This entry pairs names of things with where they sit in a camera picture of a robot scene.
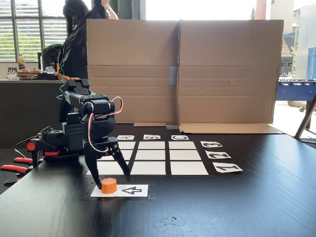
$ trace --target orange cylinder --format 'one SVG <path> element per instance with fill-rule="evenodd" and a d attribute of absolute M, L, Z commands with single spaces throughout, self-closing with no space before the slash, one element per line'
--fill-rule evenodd
<path fill-rule="evenodd" d="M 103 194 L 112 194 L 117 191 L 117 180 L 107 178 L 101 181 L 101 192 Z"/>

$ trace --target building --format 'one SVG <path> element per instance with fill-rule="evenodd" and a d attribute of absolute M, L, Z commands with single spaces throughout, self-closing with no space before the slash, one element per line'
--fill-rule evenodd
<path fill-rule="evenodd" d="M 293 32 L 294 23 L 294 0 L 272 0 L 271 1 L 271 20 L 284 20 L 283 34 Z"/>
<path fill-rule="evenodd" d="M 292 72 L 293 66 L 293 50 L 295 33 L 283 35 L 282 39 L 282 55 L 281 55 L 281 74 Z"/>
<path fill-rule="evenodd" d="M 295 78 L 316 79 L 316 3 L 302 7 L 300 12 Z"/>

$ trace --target white label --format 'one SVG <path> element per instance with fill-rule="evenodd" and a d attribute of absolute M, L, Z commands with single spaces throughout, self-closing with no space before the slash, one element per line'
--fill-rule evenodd
<path fill-rule="evenodd" d="M 144 140 L 156 140 L 160 139 L 159 135 L 144 135 Z"/>
<path fill-rule="evenodd" d="M 117 137 L 118 140 L 134 140 L 133 135 L 120 135 Z"/>
<path fill-rule="evenodd" d="M 196 146 L 194 145 L 194 142 L 188 142 L 188 141 L 178 141 L 178 142 L 169 142 L 169 149 L 176 150 L 196 150 Z"/>
<path fill-rule="evenodd" d="M 206 151 L 207 157 L 210 159 L 227 159 L 231 158 L 226 152 L 208 152 Z"/>
<path fill-rule="evenodd" d="M 213 147 L 223 147 L 220 143 L 218 142 L 201 142 L 203 147 L 207 148 L 213 148 Z"/>
<path fill-rule="evenodd" d="M 188 140 L 188 136 L 185 135 L 172 135 L 171 136 L 172 140 Z"/>
<path fill-rule="evenodd" d="M 117 191 L 112 194 L 104 194 L 94 187 L 91 197 L 94 198 L 112 198 L 112 197 L 147 197 L 148 196 L 148 184 L 118 184 Z"/>
<path fill-rule="evenodd" d="M 235 164 L 213 162 L 213 165 L 214 165 L 216 171 L 218 171 L 220 173 L 231 173 L 231 172 L 242 171 L 242 169 L 240 169 Z"/>

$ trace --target cardboard box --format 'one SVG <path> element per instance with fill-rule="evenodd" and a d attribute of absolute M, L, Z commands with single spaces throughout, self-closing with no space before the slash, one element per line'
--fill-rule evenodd
<path fill-rule="evenodd" d="M 123 99 L 117 122 L 176 122 L 178 34 L 176 21 L 88 19 L 90 88 Z"/>
<path fill-rule="evenodd" d="M 179 27 L 176 21 L 89 19 L 91 90 L 123 98 L 117 122 L 178 121 L 190 133 L 278 133 L 267 124 L 282 29 L 281 20 L 181 21 Z"/>
<path fill-rule="evenodd" d="M 181 21 L 180 130 L 276 133 L 267 123 L 273 122 L 282 30 L 281 20 Z M 245 131 L 247 123 L 259 125 Z"/>

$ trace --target white square tile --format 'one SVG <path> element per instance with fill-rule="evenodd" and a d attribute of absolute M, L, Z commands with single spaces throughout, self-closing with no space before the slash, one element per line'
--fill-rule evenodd
<path fill-rule="evenodd" d="M 169 142 L 169 149 L 195 150 L 194 142 Z"/>
<path fill-rule="evenodd" d="M 170 150 L 170 160 L 201 160 L 197 150 Z"/>
<path fill-rule="evenodd" d="M 133 150 L 136 142 L 118 142 L 121 150 Z"/>
<path fill-rule="evenodd" d="M 99 170 L 99 175 L 124 174 L 116 161 L 98 161 L 97 166 Z M 86 173 L 86 175 L 91 175 L 90 170 Z"/>
<path fill-rule="evenodd" d="M 121 150 L 124 160 L 130 160 L 133 150 Z M 114 160 L 113 156 L 102 157 L 98 160 Z"/>
<path fill-rule="evenodd" d="M 201 161 L 171 161 L 172 175 L 208 175 Z"/>
<path fill-rule="evenodd" d="M 164 150 L 138 150 L 135 160 L 151 159 L 151 160 L 165 160 L 166 154 Z"/>
<path fill-rule="evenodd" d="M 165 175 L 165 161 L 135 161 L 131 175 Z"/>
<path fill-rule="evenodd" d="M 164 149 L 164 142 L 139 142 L 138 149 Z"/>

